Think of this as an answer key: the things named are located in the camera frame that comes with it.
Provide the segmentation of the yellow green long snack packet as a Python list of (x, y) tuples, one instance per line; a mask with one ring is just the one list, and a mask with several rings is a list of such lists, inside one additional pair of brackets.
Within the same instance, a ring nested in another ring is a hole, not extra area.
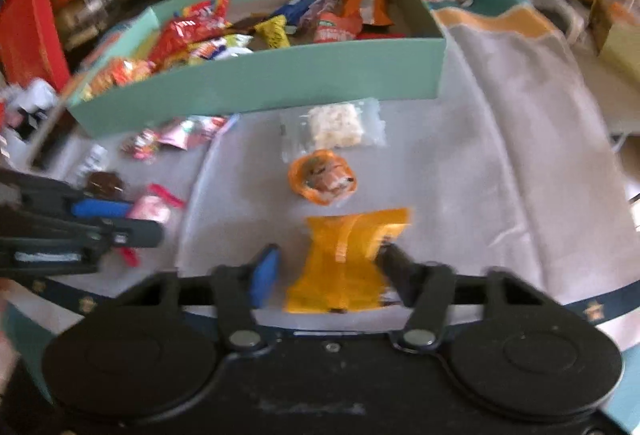
[(204, 61), (224, 60), (251, 54), (248, 46), (253, 37), (245, 34), (230, 34), (189, 47), (188, 63), (199, 64)]

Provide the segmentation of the orange red noodle snack packet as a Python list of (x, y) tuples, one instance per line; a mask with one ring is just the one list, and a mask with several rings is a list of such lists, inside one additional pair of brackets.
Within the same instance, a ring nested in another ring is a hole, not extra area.
[(154, 70), (152, 61), (115, 57), (87, 83), (80, 98), (89, 101), (113, 88), (141, 82), (150, 77)]

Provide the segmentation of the orange yellow candy packet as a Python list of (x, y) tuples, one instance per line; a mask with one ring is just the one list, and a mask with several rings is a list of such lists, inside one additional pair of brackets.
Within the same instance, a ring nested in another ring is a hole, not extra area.
[(284, 309), (327, 314), (381, 308), (387, 282), (376, 256), (409, 225), (407, 207), (309, 217), (309, 251), (300, 277), (286, 291)]

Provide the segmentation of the orange white striped snack bar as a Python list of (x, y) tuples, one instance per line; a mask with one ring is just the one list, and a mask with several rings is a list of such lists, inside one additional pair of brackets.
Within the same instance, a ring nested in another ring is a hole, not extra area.
[(344, 17), (358, 17), (365, 25), (391, 26), (387, 0), (341, 0)]

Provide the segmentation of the orange round jelly cup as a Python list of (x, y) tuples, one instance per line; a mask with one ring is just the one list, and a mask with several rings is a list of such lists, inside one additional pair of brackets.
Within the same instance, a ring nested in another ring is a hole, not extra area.
[(358, 180), (347, 161), (331, 150), (317, 150), (301, 156), (288, 168), (288, 184), (305, 200), (331, 206), (350, 198)]

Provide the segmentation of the red Skittles candy packet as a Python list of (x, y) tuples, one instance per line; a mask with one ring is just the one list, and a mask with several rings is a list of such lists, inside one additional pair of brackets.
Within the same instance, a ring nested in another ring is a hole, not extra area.
[(146, 60), (156, 66), (189, 45), (217, 38), (228, 30), (231, 0), (203, 0), (186, 6), (167, 22)]

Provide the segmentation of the pink white snack wrapper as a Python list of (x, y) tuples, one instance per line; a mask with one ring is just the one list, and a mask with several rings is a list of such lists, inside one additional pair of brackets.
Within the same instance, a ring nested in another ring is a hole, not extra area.
[(176, 117), (127, 138), (120, 151), (134, 160), (152, 162), (162, 149), (189, 151), (210, 143), (229, 132), (239, 117), (239, 114)]

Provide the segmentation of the orange red chips packet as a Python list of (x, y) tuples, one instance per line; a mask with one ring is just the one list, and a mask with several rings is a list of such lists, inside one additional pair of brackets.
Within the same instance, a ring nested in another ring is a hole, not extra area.
[(339, 43), (355, 40), (362, 30), (359, 16), (342, 17), (333, 12), (322, 12), (314, 31), (314, 43)]

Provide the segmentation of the teal cardboard box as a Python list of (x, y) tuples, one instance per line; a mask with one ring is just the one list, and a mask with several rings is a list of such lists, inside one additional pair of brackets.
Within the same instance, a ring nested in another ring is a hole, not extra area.
[[(165, 0), (134, 19), (104, 51), (87, 76), (114, 57), (129, 58), (174, 13), (202, 0)], [(237, 17), (289, 0), (231, 0)], [(446, 37), (423, 0), (390, 0), (401, 37), (294, 45), (243, 57), (207, 61), (157, 73), (113, 88), (89, 101), (75, 91), (70, 114), (100, 138), (137, 132), (191, 114), (229, 114), (313, 106), (343, 100), (434, 99), (445, 59)]]

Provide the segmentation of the clear rice cracker packet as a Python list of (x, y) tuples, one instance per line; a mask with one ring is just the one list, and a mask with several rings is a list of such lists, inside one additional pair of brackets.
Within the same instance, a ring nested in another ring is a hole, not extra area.
[(318, 150), (386, 145), (386, 124), (374, 98), (283, 110), (280, 133), (285, 163)]

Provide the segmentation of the blue white candy packet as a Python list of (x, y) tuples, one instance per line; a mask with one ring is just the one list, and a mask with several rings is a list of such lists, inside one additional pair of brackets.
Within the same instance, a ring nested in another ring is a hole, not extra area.
[(270, 17), (283, 16), (287, 25), (297, 26), (299, 20), (314, 2), (318, 2), (318, 0), (290, 0), (277, 10), (274, 10)]

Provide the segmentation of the red gift box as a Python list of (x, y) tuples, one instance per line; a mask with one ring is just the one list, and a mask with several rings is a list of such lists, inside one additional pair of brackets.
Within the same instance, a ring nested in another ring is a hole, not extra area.
[(6, 0), (1, 8), (1, 66), (10, 84), (34, 78), (61, 92), (70, 79), (51, 0)]

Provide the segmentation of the red square snack packet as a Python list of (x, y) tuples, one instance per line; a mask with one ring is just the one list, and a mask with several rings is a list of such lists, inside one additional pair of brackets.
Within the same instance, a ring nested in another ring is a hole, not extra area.
[(391, 32), (361, 32), (356, 36), (357, 40), (375, 40), (375, 39), (403, 39), (406, 38), (402, 33)]

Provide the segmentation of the yellow small candy bar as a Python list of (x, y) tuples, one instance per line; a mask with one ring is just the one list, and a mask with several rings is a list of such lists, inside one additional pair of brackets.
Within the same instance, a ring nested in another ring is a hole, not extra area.
[(272, 17), (255, 25), (255, 33), (266, 43), (269, 49), (291, 46), (286, 34), (286, 17), (283, 14)]

